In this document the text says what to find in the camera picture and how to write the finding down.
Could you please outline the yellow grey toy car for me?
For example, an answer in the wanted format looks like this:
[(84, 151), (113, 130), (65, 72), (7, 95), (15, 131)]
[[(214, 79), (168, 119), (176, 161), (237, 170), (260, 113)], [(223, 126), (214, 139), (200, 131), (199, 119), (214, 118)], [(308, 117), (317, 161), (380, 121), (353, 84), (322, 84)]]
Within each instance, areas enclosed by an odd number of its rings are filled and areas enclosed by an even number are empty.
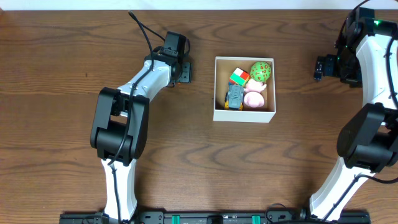
[(243, 109), (244, 88), (241, 85), (230, 85), (225, 96), (225, 110)]

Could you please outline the pink white duck toy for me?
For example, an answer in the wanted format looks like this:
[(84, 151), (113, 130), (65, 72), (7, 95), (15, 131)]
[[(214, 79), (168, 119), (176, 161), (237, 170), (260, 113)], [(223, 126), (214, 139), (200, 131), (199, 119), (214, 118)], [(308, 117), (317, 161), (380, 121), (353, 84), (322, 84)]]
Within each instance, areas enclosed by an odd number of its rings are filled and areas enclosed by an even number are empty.
[(262, 92), (266, 88), (267, 85), (265, 83), (250, 79), (244, 88), (244, 105), (250, 108), (259, 108), (264, 106), (266, 101), (262, 96)]

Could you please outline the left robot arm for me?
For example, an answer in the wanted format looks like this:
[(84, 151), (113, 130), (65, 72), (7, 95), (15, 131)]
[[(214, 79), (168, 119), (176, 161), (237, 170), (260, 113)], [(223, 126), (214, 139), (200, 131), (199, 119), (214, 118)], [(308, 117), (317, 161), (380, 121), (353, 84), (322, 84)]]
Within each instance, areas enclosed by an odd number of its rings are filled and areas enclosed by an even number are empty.
[(136, 212), (136, 162), (147, 141), (149, 104), (158, 92), (190, 83), (190, 41), (168, 32), (164, 44), (150, 51), (143, 67), (117, 89), (104, 87), (96, 105), (90, 144), (97, 150), (106, 176), (107, 201), (96, 223), (130, 223)]

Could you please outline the multicolour puzzle cube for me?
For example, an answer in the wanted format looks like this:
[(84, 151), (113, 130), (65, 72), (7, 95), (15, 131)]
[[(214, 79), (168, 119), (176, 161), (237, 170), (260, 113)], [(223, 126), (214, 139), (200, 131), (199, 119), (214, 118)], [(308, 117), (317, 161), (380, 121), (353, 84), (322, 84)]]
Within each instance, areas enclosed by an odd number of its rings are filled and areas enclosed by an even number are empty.
[(236, 68), (234, 70), (234, 72), (231, 74), (231, 76), (229, 77), (229, 85), (240, 85), (245, 87), (246, 83), (249, 81), (250, 79), (250, 74), (248, 74), (247, 72), (245, 72), (244, 70), (240, 69), (240, 68)]

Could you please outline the green ball with red numbers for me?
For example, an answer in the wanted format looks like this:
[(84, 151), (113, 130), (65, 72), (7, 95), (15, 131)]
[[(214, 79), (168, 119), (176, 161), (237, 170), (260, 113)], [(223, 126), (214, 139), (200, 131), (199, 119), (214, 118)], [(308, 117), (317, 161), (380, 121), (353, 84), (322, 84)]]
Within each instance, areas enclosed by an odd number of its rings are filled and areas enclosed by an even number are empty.
[(267, 62), (256, 62), (252, 65), (250, 76), (254, 81), (266, 82), (272, 74), (271, 64)]

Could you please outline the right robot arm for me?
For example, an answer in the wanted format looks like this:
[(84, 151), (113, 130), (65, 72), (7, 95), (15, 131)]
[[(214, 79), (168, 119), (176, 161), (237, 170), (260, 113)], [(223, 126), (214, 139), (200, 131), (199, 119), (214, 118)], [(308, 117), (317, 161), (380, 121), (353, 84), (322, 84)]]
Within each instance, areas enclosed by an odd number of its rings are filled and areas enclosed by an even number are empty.
[(365, 181), (397, 182), (375, 176), (397, 163), (397, 23), (376, 19), (373, 9), (359, 4), (345, 19), (335, 48), (336, 54), (317, 58), (313, 77), (362, 88), (363, 106), (340, 131), (337, 162), (299, 219), (369, 223), (365, 213), (343, 209)]

